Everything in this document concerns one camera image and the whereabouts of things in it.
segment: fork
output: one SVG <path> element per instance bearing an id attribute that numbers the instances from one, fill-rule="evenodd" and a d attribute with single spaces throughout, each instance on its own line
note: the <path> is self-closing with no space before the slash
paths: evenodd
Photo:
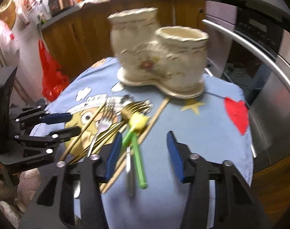
<path id="1" fill-rule="evenodd" d="M 107 130 L 112 125 L 112 122 L 113 122 L 113 119 L 115 116 L 114 106 L 115 106 L 115 103 L 112 101 L 109 104 L 106 104 L 104 111 L 103 111 L 102 118 L 98 121 L 97 133 L 95 134 L 95 136 L 92 139 L 87 157 L 89 157 L 91 155 L 91 152 L 93 151 L 93 147 L 94 147 L 95 141 L 97 139 L 97 136 L 100 133 Z"/>

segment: metal screw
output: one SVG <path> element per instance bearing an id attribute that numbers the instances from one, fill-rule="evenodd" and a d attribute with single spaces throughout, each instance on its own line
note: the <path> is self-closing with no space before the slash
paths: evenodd
<path id="1" fill-rule="evenodd" d="M 66 166 L 66 162 L 65 162 L 65 161 L 59 161 L 59 162 L 56 164 L 56 166 L 57 166 L 58 168 L 62 168 L 62 167 L 64 167 L 64 166 Z"/>
<path id="2" fill-rule="evenodd" d="M 100 158 L 100 156 L 98 155 L 98 154 L 92 154 L 91 156 L 90 156 L 90 159 L 91 160 L 98 160 Z"/>
<path id="3" fill-rule="evenodd" d="M 233 162 L 230 161 L 230 160 L 225 160 L 225 161 L 223 161 L 223 164 L 224 164 L 225 166 L 227 166 L 227 167 L 233 166 Z"/>
<path id="4" fill-rule="evenodd" d="M 199 158 L 200 158 L 200 155 L 197 154 L 197 153 L 190 154 L 190 159 L 192 159 L 192 160 L 196 160 L 196 159 L 199 159 Z"/>

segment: ceramic base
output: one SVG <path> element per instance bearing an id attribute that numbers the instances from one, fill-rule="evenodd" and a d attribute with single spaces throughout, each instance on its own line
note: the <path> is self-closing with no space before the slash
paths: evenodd
<path id="1" fill-rule="evenodd" d="M 127 86 L 146 86 L 146 85 L 153 85 L 156 86 L 159 90 L 161 90 L 164 94 L 178 98 L 178 99 L 190 99 L 190 98 L 195 98 L 199 95 L 202 95 L 204 92 L 204 79 L 201 79 L 199 81 L 199 84 L 196 86 L 196 88 L 190 92 L 186 92 L 186 93 L 176 93 L 173 92 L 171 90 L 169 90 L 168 88 L 166 88 L 165 86 L 163 86 L 161 83 L 159 83 L 159 81 L 156 80 L 148 80 L 148 81 L 144 81 L 144 82 L 133 82 L 133 81 L 129 81 L 127 79 L 124 78 L 123 76 L 123 68 L 120 68 L 117 72 L 117 78 L 118 80 L 127 85 Z"/>

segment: white ceramic vase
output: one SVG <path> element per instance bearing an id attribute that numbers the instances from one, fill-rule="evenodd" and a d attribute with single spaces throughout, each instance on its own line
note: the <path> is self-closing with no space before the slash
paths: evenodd
<path id="1" fill-rule="evenodd" d="M 122 64 L 118 79 L 129 86 L 155 85 L 177 98 L 202 94 L 208 34 L 190 27 L 157 28 L 156 14 L 157 9 L 145 8 L 109 17 L 111 45 Z M 155 22 L 144 24 L 147 20 Z"/>

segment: blue tablecloth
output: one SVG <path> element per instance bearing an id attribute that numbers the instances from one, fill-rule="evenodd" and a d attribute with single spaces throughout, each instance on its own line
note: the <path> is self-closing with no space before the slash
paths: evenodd
<path id="1" fill-rule="evenodd" d="M 153 86 L 122 87 L 116 78 L 119 68 L 116 58 L 107 58 L 103 65 L 89 68 L 47 109 L 52 113 L 69 111 L 74 114 L 74 122 L 70 125 L 82 126 L 106 96 L 114 96 L 119 100 L 121 96 L 129 94 L 137 101 L 149 99 L 154 105 L 149 115 L 153 116 L 165 95 Z M 239 133 L 226 114 L 223 99 L 244 100 L 242 90 L 215 77 L 204 75 L 204 78 L 205 93 L 201 101 L 198 100 L 201 106 L 188 109 L 185 107 L 186 100 L 172 98 L 141 145 L 148 188 L 137 188 L 135 197 L 129 198 L 125 173 L 122 173 L 109 191 L 102 195 L 111 229 L 179 228 L 189 184 L 180 183 L 174 175 L 166 145 L 166 134 L 170 130 L 179 142 L 187 144 L 192 152 L 208 161 L 222 163 L 226 159 L 232 160 L 251 185 L 253 158 L 250 128 L 244 135 Z M 40 124 L 33 129 L 32 135 L 47 135 L 63 127 L 64 124 Z M 62 144 L 57 151 L 58 158 L 63 151 Z M 48 176 L 49 168 L 44 166 L 39 170 L 43 176 Z M 75 202 L 75 212 L 80 215 L 78 203 Z M 214 182 L 211 181 L 208 227 L 213 225 L 214 204 Z"/>

